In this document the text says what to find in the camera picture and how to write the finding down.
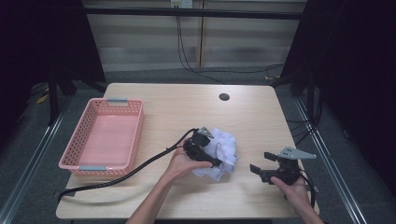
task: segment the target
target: white wall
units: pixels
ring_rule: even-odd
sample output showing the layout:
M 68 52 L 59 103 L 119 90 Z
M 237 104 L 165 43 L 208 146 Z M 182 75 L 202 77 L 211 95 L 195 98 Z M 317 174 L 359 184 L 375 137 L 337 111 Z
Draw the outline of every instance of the white wall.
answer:
M 170 0 L 84 0 L 85 6 L 170 7 Z M 194 8 L 301 12 L 305 1 L 193 0 Z M 89 15 L 105 72 L 182 67 L 176 17 Z M 297 21 L 180 18 L 193 67 L 283 63 Z

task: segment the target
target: basket handle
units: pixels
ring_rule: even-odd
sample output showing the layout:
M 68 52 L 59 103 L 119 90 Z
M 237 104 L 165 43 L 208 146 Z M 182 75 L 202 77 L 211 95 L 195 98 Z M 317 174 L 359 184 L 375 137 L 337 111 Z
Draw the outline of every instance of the basket handle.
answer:
M 79 166 L 78 169 L 80 171 L 106 171 L 107 168 L 105 166 Z
M 128 105 L 128 99 L 123 97 L 110 97 L 107 98 L 106 100 L 109 105 L 118 105 L 118 106 Z

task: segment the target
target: black metal frame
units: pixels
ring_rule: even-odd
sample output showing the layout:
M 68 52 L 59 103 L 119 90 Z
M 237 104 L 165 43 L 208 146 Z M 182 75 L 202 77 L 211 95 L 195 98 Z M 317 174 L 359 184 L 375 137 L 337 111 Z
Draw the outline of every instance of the black metal frame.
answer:
M 304 13 L 166 7 L 45 7 L 47 13 L 301 20 Z

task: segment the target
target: wooden table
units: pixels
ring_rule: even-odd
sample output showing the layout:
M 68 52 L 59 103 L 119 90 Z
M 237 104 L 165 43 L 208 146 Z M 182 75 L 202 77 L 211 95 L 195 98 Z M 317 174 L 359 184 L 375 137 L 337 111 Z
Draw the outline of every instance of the wooden table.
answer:
M 227 93 L 228 101 L 219 95 Z M 279 218 L 296 217 L 275 186 L 262 183 L 249 170 L 255 164 L 276 169 L 263 157 L 294 147 L 273 88 L 264 86 L 195 84 L 110 84 L 105 98 L 127 97 L 144 102 L 145 120 L 135 166 L 172 146 L 187 130 L 219 128 L 236 138 L 239 161 L 235 172 L 220 182 L 189 174 L 171 189 L 158 218 Z M 59 218 L 127 218 L 145 199 L 170 161 L 160 158 L 137 175 L 112 187 L 64 197 Z M 67 188 L 98 183 L 96 178 L 71 175 Z

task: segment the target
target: gray carpet floor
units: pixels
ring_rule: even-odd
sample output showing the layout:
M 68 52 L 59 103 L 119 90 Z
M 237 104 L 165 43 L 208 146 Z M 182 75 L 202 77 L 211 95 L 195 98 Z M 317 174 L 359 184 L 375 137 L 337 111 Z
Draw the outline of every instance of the gray carpet floor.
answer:
M 275 68 L 267 72 L 254 72 L 262 70 L 255 68 L 213 68 L 206 69 L 211 72 L 194 74 L 185 69 L 151 70 L 136 72 L 113 72 L 107 73 L 107 84 L 112 82 L 135 82 L 135 83 L 205 83 L 205 84 L 239 84 L 239 85 L 267 85 L 272 80 L 264 77 L 275 77 L 280 74 L 281 68 Z M 11 223 L 69 223 L 68 220 L 60 220 L 55 216 L 56 198 L 53 194 L 56 190 L 62 190 L 70 174 L 58 168 L 59 159 L 62 157 L 72 132 L 74 131 L 79 117 L 93 97 L 102 97 L 103 94 L 93 90 L 83 83 L 76 83 L 78 92 L 70 99 L 70 105 L 66 108 L 62 123 L 50 142 L 48 150 L 42 162 L 38 166 L 29 189 L 21 201 L 19 209 L 14 214 Z M 290 85 L 276 88 L 276 94 L 282 106 L 287 120 L 301 120 L 302 117 L 295 104 L 295 97 L 290 95 Z M 3 207 L 9 194 L 15 188 L 26 165 L 35 153 L 41 137 L 48 128 L 50 118 L 49 101 L 36 104 L 39 94 L 32 95 L 28 108 L 24 112 L 21 121 L 12 134 L 12 138 L 3 148 L 0 159 L 0 205 Z M 67 97 L 60 93 L 60 107 L 67 102 Z M 307 132 L 301 123 L 289 122 L 291 134 L 295 142 Z M 352 195 L 356 198 L 367 223 L 394 223 L 396 221 L 395 198 L 389 193 L 389 189 L 381 178 L 364 160 L 359 152 L 359 147 L 353 140 L 345 138 L 343 126 L 332 114 L 330 108 L 324 102 L 323 114 L 320 118 L 318 130 L 323 137 L 328 149 L 332 153 L 343 178 L 346 181 Z M 317 147 L 308 135 L 297 148 L 316 153 Z M 317 195 L 320 207 L 320 216 L 329 223 L 353 223 L 342 198 L 327 169 L 318 158 L 313 161 L 303 161 L 305 170 L 312 176 L 315 185 L 319 187 Z M 124 223 L 125 220 L 76 220 L 75 223 Z M 271 223 L 267 220 L 158 220 L 156 223 Z M 275 224 L 302 223 L 299 218 L 272 220 Z

